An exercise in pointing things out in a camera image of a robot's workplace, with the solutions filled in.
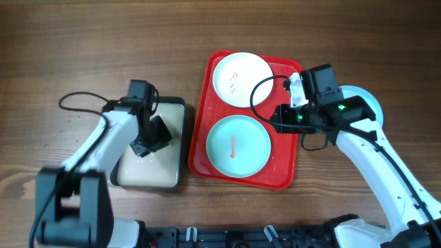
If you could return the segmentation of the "pale green plate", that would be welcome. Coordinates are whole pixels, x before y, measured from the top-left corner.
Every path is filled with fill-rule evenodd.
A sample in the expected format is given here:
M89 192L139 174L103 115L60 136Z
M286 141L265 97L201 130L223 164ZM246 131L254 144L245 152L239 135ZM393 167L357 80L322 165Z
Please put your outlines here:
M266 166L271 155L268 131L256 119L245 115L222 118L209 131L206 152L221 174L246 178Z

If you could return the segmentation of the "light blue plate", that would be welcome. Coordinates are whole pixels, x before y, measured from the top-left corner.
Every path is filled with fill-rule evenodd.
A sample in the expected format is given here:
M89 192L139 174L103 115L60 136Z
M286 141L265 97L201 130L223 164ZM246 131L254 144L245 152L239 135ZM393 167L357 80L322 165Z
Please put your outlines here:
M353 96L361 96L365 102L369 105L369 107L376 114L376 120L379 122L380 126L383 126L384 123L384 115L382 108L378 102L378 100L368 91L362 89L361 87L352 86L352 85L344 85L341 86L343 96L348 99Z

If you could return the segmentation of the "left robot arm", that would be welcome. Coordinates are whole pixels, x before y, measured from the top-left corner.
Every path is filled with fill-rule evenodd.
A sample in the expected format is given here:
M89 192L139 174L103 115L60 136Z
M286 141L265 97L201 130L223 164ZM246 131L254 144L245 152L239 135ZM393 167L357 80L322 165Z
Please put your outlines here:
M149 105L111 100L80 149L36 177L36 214L28 244L138 247L143 224L114 217L107 180L127 148L140 157L166 147L172 135Z

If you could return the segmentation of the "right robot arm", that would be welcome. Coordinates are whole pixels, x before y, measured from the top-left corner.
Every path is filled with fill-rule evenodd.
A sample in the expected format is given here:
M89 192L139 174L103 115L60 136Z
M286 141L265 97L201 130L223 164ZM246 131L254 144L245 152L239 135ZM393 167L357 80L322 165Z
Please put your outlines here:
M339 247L439 247L440 202L413 176L387 140L375 112L360 96L318 106L276 107L269 123L278 133L325 132L357 167L389 221L389 229L360 218L331 231Z

